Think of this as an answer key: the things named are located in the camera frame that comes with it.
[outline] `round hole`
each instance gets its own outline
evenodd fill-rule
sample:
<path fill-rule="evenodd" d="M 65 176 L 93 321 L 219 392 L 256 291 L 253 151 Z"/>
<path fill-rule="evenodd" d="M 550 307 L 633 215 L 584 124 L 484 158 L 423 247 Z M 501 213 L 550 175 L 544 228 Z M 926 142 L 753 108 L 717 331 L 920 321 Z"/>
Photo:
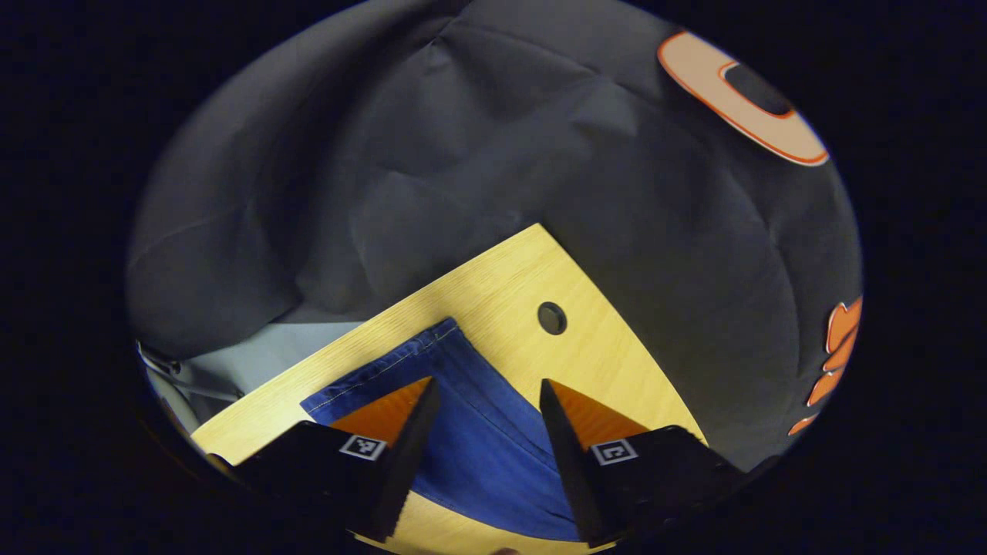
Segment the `round hole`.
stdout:
<path fill-rule="evenodd" d="M 554 302 L 543 302 L 538 307 L 538 323 L 543 330 L 557 336 L 566 330 L 566 313 Z"/>

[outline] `blue denim fabric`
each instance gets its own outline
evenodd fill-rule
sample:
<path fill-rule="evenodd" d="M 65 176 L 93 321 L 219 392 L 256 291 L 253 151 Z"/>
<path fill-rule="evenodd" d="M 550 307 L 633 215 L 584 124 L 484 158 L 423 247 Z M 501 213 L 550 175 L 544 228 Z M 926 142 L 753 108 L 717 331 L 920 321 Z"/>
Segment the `blue denim fabric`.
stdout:
<path fill-rule="evenodd" d="M 302 401 L 319 424 L 432 375 L 441 408 L 412 490 L 519 534 L 578 541 L 541 413 L 447 318 Z"/>

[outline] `black background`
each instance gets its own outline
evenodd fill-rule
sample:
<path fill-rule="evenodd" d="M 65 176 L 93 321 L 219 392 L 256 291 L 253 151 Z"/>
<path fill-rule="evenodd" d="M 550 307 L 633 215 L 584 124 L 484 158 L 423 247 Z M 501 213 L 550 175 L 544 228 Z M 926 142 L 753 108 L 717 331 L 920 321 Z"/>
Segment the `black background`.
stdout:
<path fill-rule="evenodd" d="M 190 454 L 148 410 L 121 280 L 134 204 L 182 121 L 238 69 L 346 4 L 4 8 L 14 55 L 3 135 L 16 163 L 4 180 L 15 309 L 5 326 L 28 348 L 8 368 L 28 382 L 9 386 L 20 401 L 10 420 L 25 432 L 7 447 L 13 551 L 255 552 L 318 536 L 229 501 L 201 461 L 161 448 Z M 843 386 L 803 440 L 665 546 L 972 549 L 983 467 L 974 286 L 984 280 L 973 72 L 984 14 L 950 2 L 684 4 L 648 7 L 757 68 L 830 146 L 860 220 L 867 310 Z"/>

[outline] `wooden table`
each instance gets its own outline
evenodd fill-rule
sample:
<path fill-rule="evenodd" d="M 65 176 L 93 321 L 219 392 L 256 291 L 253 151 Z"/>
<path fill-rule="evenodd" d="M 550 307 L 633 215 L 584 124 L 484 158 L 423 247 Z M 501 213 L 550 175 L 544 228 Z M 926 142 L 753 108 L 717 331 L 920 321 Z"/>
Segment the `wooden table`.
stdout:
<path fill-rule="evenodd" d="M 566 313 L 568 327 L 558 336 L 538 323 L 544 301 Z M 238 464 L 295 423 L 312 420 L 299 405 L 303 399 L 448 316 L 535 407 L 541 380 L 550 377 L 650 429 L 677 424 L 703 438 L 634 332 L 541 225 L 492 247 L 285 370 L 191 437 L 203 451 Z M 488 526 L 414 492 L 386 543 L 398 553 L 488 555 L 501 547 L 525 555 L 590 551 L 584 543 Z"/>

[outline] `dark gray cloth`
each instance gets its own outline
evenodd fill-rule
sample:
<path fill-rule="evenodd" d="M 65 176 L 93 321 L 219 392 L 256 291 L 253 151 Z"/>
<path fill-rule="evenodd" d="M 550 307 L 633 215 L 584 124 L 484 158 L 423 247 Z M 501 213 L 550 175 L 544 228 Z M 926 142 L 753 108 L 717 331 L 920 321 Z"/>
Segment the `dark gray cloth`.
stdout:
<path fill-rule="evenodd" d="M 138 338 L 193 357 L 279 317 L 366 319 L 542 222 L 712 447 L 781 451 L 862 291 L 856 223 L 832 162 L 783 160 L 664 73 L 678 31 L 612 0 L 370 1 L 288 40 L 156 169 Z"/>

